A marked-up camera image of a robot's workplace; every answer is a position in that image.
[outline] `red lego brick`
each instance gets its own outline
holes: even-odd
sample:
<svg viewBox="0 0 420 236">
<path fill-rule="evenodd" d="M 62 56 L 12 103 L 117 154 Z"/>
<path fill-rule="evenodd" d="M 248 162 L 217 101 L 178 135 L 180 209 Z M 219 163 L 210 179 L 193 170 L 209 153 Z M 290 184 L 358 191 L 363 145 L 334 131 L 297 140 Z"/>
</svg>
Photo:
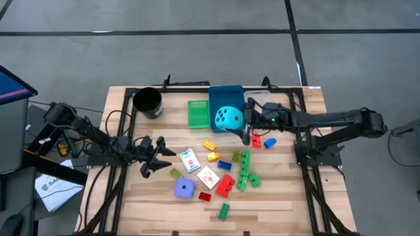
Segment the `red lego brick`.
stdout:
<svg viewBox="0 0 420 236">
<path fill-rule="evenodd" d="M 261 148 L 261 139 L 260 136 L 252 135 L 252 146 L 254 148 Z"/>
<path fill-rule="evenodd" d="M 204 201 L 210 201 L 211 194 L 201 192 L 201 193 L 199 193 L 199 197 L 198 198 L 201 199 L 201 200 L 204 200 Z"/>
<path fill-rule="evenodd" d="M 222 181 L 217 186 L 216 193 L 222 197 L 228 197 L 229 191 L 232 189 L 232 185 L 235 184 L 235 180 L 228 174 L 224 174 Z"/>
</svg>

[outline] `black cup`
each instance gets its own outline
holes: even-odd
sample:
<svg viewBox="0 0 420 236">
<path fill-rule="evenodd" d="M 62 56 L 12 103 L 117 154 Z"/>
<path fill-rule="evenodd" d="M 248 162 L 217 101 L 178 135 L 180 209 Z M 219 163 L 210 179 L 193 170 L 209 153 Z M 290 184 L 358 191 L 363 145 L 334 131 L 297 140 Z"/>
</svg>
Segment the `black cup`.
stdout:
<svg viewBox="0 0 420 236">
<path fill-rule="evenodd" d="M 133 106 L 147 119 L 156 119 L 163 112 L 162 95 L 155 88 L 142 88 L 134 95 Z"/>
</svg>

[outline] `teal dice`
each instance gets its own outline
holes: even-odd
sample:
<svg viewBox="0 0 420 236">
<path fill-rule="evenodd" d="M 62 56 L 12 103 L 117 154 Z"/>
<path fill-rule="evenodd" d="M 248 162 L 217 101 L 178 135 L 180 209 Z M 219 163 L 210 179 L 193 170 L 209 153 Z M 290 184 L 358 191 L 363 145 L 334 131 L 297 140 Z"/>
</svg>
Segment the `teal dice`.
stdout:
<svg viewBox="0 0 420 236">
<path fill-rule="evenodd" d="M 227 128 L 231 130 L 242 129 L 243 114 L 234 107 L 224 106 L 216 112 L 215 123 L 217 128 L 221 130 L 226 130 Z"/>
</svg>

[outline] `purple die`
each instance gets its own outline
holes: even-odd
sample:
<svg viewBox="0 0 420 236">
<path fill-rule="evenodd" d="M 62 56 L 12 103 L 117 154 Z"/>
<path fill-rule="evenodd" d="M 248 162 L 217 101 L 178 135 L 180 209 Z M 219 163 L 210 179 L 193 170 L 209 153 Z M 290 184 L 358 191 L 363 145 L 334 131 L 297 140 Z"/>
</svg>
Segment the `purple die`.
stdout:
<svg viewBox="0 0 420 236">
<path fill-rule="evenodd" d="M 175 184 L 175 189 L 173 194 L 177 197 L 182 197 L 185 199 L 192 199 L 194 194 L 194 189 L 196 188 L 196 183 L 192 180 L 186 178 L 179 178 Z"/>
</svg>

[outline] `computer monitor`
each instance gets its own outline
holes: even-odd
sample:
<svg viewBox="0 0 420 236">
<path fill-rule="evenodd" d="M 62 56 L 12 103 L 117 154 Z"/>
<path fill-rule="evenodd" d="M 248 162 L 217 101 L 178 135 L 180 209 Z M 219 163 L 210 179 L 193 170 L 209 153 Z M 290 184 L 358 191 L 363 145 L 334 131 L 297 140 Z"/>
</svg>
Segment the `computer monitor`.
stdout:
<svg viewBox="0 0 420 236">
<path fill-rule="evenodd" d="M 0 105 L 38 95 L 38 91 L 0 66 Z"/>
</svg>

